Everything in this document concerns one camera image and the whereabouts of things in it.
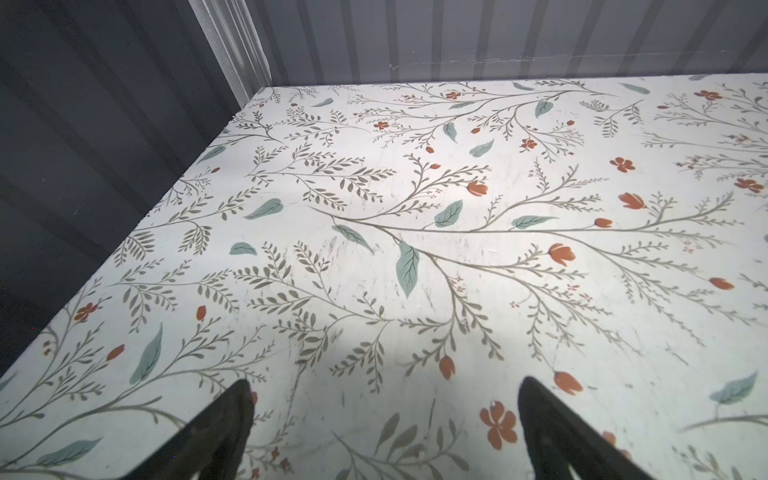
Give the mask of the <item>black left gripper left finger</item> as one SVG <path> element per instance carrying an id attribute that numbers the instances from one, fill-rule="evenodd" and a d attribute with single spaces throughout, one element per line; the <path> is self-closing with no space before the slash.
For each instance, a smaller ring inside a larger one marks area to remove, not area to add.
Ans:
<path id="1" fill-rule="evenodd" d="M 127 479 L 233 479 L 253 426 L 248 381 L 234 382 Z"/>

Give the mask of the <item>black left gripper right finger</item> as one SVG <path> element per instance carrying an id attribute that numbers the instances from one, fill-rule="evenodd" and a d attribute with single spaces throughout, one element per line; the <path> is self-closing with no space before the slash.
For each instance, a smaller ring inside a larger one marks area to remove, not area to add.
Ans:
<path id="1" fill-rule="evenodd" d="M 518 392 L 519 419 L 537 479 L 650 480 L 537 379 Z"/>

